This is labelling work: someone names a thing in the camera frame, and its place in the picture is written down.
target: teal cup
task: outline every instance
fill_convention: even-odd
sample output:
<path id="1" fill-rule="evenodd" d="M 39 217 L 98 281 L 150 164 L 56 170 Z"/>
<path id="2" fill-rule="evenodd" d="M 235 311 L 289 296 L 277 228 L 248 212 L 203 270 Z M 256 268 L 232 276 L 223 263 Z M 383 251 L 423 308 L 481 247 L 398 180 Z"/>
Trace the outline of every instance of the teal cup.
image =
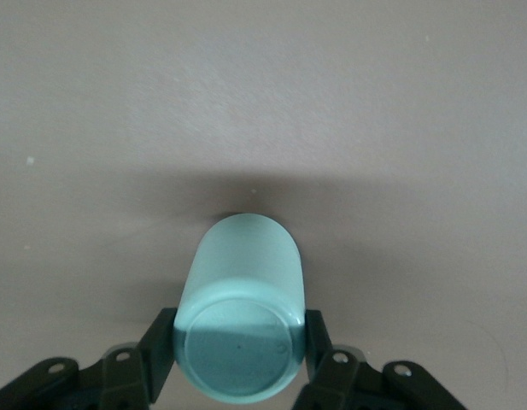
<path id="1" fill-rule="evenodd" d="M 174 354 L 204 394 L 265 400 L 305 354 L 301 257 L 291 235 L 258 214 L 218 222 L 202 238 L 174 321 Z"/>

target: scratch on surface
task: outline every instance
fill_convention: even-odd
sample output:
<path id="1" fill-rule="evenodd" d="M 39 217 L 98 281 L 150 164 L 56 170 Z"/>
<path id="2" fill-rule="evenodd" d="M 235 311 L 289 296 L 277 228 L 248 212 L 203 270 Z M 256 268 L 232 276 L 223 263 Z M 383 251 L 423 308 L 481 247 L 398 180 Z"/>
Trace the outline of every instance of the scratch on surface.
<path id="1" fill-rule="evenodd" d="M 485 333 L 487 336 L 491 338 L 491 340 L 495 343 L 495 345 L 499 348 L 502 356 L 502 363 L 504 365 L 504 392 L 506 393 L 508 391 L 508 388 L 510 386 L 510 369 L 508 368 L 508 360 L 506 358 L 506 353 L 504 352 L 504 348 L 502 347 L 501 343 L 498 341 L 498 339 L 488 331 L 485 327 L 480 325 L 478 322 L 472 322 L 471 320 L 466 320 L 466 322 L 470 323 L 471 325 L 476 326 L 477 328 L 481 329 L 483 333 Z"/>

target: light blue plastic cup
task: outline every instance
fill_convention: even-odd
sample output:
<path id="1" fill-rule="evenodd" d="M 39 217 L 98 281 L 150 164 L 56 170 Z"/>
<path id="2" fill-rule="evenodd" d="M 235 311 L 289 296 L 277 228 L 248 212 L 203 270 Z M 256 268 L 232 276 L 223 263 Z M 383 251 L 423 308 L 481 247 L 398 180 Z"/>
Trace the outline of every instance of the light blue plastic cup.
<path id="1" fill-rule="evenodd" d="M 174 353 L 204 394 L 227 403 L 275 395 L 305 354 L 301 258 L 291 235 L 257 214 L 214 225 L 196 251 L 174 321 Z"/>

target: gray surface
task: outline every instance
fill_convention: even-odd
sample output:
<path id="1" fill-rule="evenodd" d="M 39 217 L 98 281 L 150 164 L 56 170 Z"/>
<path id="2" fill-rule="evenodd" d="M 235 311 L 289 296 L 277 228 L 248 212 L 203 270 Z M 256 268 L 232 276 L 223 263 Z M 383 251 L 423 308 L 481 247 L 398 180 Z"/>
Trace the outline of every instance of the gray surface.
<path id="1" fill-rule="evenodd" d="M 527 2 L 0 2 L 0 386 L 138 339 L 238 211 L 336 343 L 527 408 Z"/>

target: cylindrical object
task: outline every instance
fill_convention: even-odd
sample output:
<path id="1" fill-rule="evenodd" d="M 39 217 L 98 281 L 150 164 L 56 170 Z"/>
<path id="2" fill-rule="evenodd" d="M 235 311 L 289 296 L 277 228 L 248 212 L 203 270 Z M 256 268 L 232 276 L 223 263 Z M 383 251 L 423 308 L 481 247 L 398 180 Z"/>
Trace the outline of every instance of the cylindrical object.
<path id="1" fill-rule="evenodd" d="M 283 389 L 305 354 L 301 258 L 258 214 L 214 225 L 196 251 L 174 321 L 174 353 L 202 392 L 251 403 Z"/>

